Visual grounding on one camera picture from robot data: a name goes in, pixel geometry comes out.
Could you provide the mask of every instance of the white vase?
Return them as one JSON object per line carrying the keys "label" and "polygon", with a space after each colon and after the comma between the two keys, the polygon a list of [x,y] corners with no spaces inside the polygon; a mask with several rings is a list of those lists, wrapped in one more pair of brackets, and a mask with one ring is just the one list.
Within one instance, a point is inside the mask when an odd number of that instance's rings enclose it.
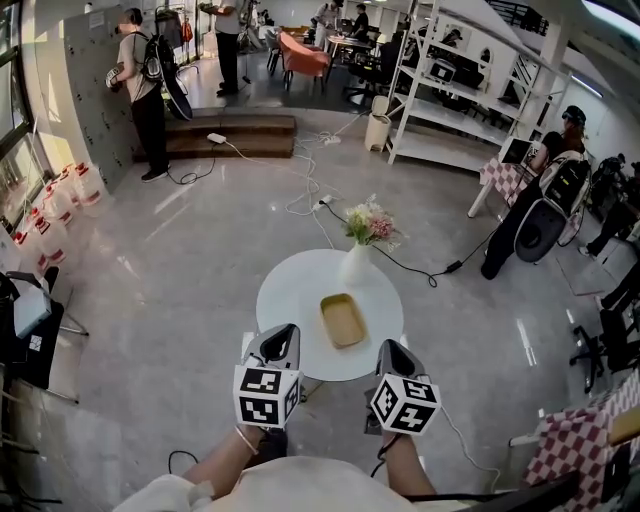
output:
{"label": "white vase", "polygon": [[371,267],[369,250],[370,246],[356,243],[342,260],[340,279],[346,285],[357,286],[366,282]]}

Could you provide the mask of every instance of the white shelf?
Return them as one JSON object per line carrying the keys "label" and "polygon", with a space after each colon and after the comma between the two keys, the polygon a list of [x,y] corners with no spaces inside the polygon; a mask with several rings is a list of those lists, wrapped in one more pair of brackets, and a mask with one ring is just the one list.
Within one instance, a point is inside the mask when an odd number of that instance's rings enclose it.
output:
{"label": "white shelf", "polygon": [[[404,94],[396,93],[395,97],[401,102],[405,103],[408,96]],[[409,115],[413,117],[419,117],[433,123],[448,126],[460,130],[461,132],[468,133],[474,137],[486,140],[498,146],[502,146],[507,139],[507,132],[498,130],[495,126],[490,126],[486,123],[482,123],[471,116],[465,115],[462,112],[456,112],[450,108],[443,107],[430,101],[419,100],[415,98]]]}
{"label": "white shelf", "polygon": [[[407,66],[402,66],[402,71],[408,74],[411,78],[415,80],[416,70],[413,68],[409,68]],[[519,111],[517,108],[508,105],[503,101],[499,101],[496,98],[492,98],[487,94],[478,91],[476,89],[472,89],[471,87],[467,87],[466,85],[462,85],[456,82],[451,82],[450,84],[443,84],[441,82],[436,82],[435,80],[431,80],[430,78],[420,77],[420,83],[423,85],[427,85],[433,89],[439,89],[441,91],[446,91],[451,94],[457,94],[462,98],[467,98],[468,100],[475,101],[480,105],[484,105],[487,108],[493,109],[501,114],[504,114],[507,117],[515,119],[519,115]]]}
{"label": "white shelf", "polygon": [[[396,129],[391,132],[392,145],[395,145],[396,133]],[[428,134],[405,130],[397,148],[398,155],[452,165],[476,172],[480,172],[482,166],[496,155],[496,150],[492,146],[478,142],[474,144],[468,139],[456,136],[447,137],[446,135],[435,130]]]}
{"label": "white shelf", "polygon": [[459,55],[460,57],[464,57],[465,59],[470,60],[471,62],[475,62],[476,64],[478,64],[479,66],[482,66],[483,68],[491,67],[490,63],[477,59],[475,57],[471,57],[466,52],[463,52],[462,50],[458,50],[457,48],[454,48],[452,46],[447,46],[446,44],[438,43],[437,41],[433,41],[433,40],[429,41],[429,46],[435,46],[436,48],[440,48],[441,50],[444,50],[446,52]]}

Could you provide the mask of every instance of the white shirt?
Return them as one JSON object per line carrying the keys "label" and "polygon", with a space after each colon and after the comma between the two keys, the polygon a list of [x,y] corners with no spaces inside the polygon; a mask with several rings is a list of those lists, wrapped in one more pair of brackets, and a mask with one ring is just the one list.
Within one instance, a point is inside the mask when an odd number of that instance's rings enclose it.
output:
{"label": "white shirt", "polygon": [[114,512],[452,512],[458,501],[412,504],[358,468],[331,459],[286,457],[242,473],[235,489],[212,501],[213,489],[166,475]]}
{"label": "white shirt", "polygon": [[216,16],[216,32],[223,34],[239,34],[240,33],[240,13],[238,10],[242,7],[242,0],[222,0],[220,9],[224,7],[234,7],[235,10],[229,16]]}

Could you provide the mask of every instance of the shoe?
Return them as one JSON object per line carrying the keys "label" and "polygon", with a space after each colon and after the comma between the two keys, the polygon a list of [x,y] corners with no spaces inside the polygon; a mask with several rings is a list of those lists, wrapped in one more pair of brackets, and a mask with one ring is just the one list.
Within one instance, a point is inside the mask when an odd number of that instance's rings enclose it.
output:
{"label": "shoe", "polygon": [[217,93],[216,96],[218,96],[218,98],[221,98],[223,96],[233,96],[234,94],[238,94],[238,88],[236,87],[235,89],[220,89]]}
{"label": "shoe", "polygon": [[589,252],[589,249],[587,249],[586,245],[583,245],[582,247],[578,247],[578,252],[580,254],[582,254],[583,256],[588,256],[590,258],[595,258],[595,256]]}
{"label": "shoe", "polygon": [[142,183],[151,183],[152,181],[159,180],[160,178],[164,178],[168,176],[169,173],[167,171],[156,173],[153,171],[149,171],[147,174],[142,176]]}

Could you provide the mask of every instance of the window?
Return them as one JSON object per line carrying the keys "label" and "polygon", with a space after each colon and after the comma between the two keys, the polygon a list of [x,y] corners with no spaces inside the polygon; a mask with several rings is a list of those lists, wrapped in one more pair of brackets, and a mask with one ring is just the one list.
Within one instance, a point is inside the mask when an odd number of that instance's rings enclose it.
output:
{"label": "window", "polygon": [[41,190],[43,175],[28,134],[32,125],[23,93],[19,25],[20,1],[0,0],[0,223],[9,228]]}

